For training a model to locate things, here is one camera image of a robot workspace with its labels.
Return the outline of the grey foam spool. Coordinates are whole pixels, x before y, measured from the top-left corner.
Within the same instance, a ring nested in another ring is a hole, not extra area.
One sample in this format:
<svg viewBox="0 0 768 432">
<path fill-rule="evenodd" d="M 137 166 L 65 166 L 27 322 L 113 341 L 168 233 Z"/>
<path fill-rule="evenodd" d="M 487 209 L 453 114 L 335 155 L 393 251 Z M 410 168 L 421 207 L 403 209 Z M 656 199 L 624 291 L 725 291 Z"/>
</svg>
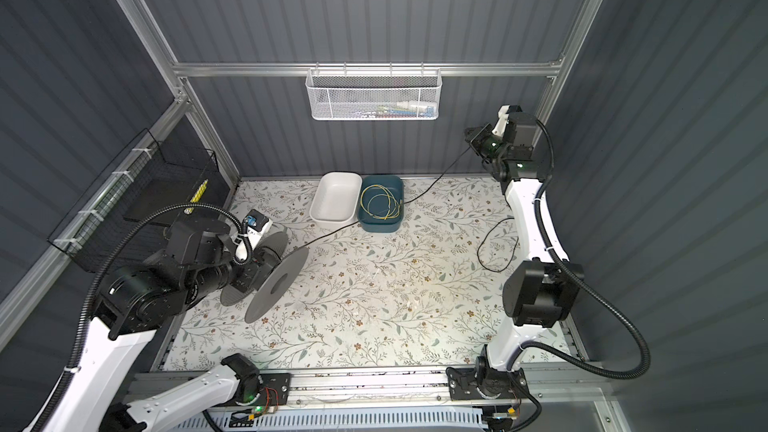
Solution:
<svg viewBox="0 0 768 432">
<path fill-rule="evenodd" d="M 234 265 L 233 279 L 221 291 L 221 304 L 234 306 L 250 297 L 246 323 L 254 323 L 275 306 L 299 276 L 309 255 L 305 247 L 288 253 L 288 242 L 286 232 L 276 232 L 259 242 L 247 265 Z"/>
</svg>

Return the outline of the white plastic bin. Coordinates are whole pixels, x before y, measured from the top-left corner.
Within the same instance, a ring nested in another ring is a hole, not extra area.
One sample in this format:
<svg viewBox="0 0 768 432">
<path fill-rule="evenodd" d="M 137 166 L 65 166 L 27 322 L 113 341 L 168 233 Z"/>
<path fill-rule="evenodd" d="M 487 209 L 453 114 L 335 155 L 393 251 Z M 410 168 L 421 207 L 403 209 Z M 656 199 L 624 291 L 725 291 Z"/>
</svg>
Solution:
<svg viewBox="0 0 768 432">
<path fill-rule="evenodd" d="M 323 175 L 310 206 L 310 218 L 323 228 L 352 224 L 357 217 L 362 182 L 360 175 L 351 172 Z"/>
</svg>

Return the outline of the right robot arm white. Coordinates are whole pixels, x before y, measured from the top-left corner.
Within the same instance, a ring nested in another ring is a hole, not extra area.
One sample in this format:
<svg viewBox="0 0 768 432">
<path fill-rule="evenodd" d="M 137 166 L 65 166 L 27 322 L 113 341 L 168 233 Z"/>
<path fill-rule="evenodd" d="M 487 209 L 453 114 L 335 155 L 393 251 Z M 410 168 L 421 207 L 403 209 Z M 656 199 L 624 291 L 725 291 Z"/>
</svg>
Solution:
<svg viewBox="0 0 768 432">
<path fill-rule="evenodd" d="M 526 391 L 522 359 L 541 351 L 599 377 L 631 380 L 648 372 L 651 351 L 639 329 L 618 308 L 586 284 L 582 266 L 571 262 L 562 248 L 549 214 L 546 190 L 554 168 L 541 171 L 532 159 L 533 138 L 551 138 L 543 122 L 519 106 L 503 105 L 495 124 L 469 128 L 465 140 L 486 171 L 500 184 L 517 223 L 523 259 L 505 281 L 505 317 L 496 336 L 476 359 L 470 389 L 483 398 Z M 603 306 L 628 331 L 639 349 L 639 362 L 628 370 L 595 366 L 547 344 L 546 332 L 565 320 L 580 293 Z"/>
</svg>

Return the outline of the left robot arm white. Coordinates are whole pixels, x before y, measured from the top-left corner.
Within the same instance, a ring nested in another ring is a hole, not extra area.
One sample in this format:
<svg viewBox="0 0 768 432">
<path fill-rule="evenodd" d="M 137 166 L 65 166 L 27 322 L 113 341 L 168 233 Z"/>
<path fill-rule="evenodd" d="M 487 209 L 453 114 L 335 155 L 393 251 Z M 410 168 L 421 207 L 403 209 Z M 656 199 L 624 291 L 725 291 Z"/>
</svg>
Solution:
<svg viewBox="0 0 768 432">
<path fill-rule="evenodd" d="M 104 281 L 122 250 L 156 218 L 150 214 L 107 255 L 90 285 L 70 357 L 30 431 L 168 431 L 210 408 L 234 402 L 260 408 L 269 393 L 259 369 L 236 353 L 191 381 L 128 404 L 114 398 L 131 366 L 157 331 L 207 295 L 222 291 L 237 302 L 254 290 L 261 269 L 276 266 L 276 251 L 261 248 L 272 222 L 251 210 L 244 219 L 215 207 L 216 217 L 183 218 L 166 246 Z"/>
</svg>

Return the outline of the yellow strip in basket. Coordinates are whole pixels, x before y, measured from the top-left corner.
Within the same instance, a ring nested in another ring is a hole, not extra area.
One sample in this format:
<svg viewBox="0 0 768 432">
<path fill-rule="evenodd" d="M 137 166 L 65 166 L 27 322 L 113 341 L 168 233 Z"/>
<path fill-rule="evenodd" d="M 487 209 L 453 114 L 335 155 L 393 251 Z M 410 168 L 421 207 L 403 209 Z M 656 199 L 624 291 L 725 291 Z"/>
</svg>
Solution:
<svg viewBox="0 0 768 432">
<path fill-rule="evenodd" d="M 204 193 L 205 193 L 205 191 L 207 189 L 207 185 L 208 185 L 208 180 L 204 179 L 200 183 L 200 185 L 197 187 L 197 189 L 195 190 L 195 192 L 192 195 L 192 197 L 190 198 L 189 202 L 190 203 L 198 203 L 200 201 L 200 199 L 202 198 L 202 196 L 204 195 Z"/>
</svg>

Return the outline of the black pad in basket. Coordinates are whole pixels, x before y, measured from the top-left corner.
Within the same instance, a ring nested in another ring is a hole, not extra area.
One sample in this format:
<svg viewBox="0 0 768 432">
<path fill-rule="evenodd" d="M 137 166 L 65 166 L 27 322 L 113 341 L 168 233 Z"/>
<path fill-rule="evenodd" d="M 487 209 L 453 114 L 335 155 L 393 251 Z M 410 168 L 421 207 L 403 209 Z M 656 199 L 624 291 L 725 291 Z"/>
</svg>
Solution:
<svg viewBox="0 0 768 432">
<path fill-rule="evenodd" d="M 178 203 L 188 203 L 196 191 L 194 180 L 153 179 L 129 204 L 123 219 L 139 222 L 148 215 Z"/>
</svg>

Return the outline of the teal plastic bin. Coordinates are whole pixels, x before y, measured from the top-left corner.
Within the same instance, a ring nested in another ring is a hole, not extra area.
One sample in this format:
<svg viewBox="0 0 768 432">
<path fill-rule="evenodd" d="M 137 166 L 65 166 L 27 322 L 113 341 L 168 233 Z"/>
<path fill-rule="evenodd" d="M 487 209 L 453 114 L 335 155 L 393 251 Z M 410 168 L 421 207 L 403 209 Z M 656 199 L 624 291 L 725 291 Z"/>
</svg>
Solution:
<svg viewBox="0 0 768 432">
<path fill-rule="evenodd" d="M 396 175 L 369 175 L 358 200 L 358 222 L 368 233 L 396 232 L 404 218 L 404 183 Z"/>
</svg>

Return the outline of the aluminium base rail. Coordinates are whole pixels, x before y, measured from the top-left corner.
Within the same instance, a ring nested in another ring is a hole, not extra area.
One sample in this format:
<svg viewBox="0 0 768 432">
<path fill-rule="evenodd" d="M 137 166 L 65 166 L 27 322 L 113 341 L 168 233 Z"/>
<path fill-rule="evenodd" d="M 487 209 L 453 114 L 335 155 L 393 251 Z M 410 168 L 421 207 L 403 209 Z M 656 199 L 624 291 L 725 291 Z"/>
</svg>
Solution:
<svg viewBox="0 0 768 432">
<path fill-rule="evenodd" d="M 533 415 L 530 430 L 626 431 L 607 380 L 563 362 L 512 374 L 471 367 L 407 366 L 263 372 L 269 401 L 228 402 L 174 419 L 173 431 L 505 429 Z"/>
</svg>

